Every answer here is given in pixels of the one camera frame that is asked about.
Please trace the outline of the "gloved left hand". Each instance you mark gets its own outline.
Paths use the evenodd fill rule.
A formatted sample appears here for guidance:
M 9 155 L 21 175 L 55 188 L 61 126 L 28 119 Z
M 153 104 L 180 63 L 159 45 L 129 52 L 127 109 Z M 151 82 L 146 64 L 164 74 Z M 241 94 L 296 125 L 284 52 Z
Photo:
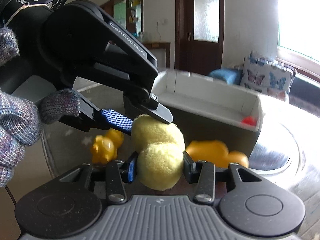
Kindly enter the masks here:
M 42 125 L 52 124 L 64 115 L 80 115 L 80 96 L 72 89 L 50 94 L 39 107 L 30 100 L 1 92 L 1 187 L 12 179 L 25 148 L 40 139 Z

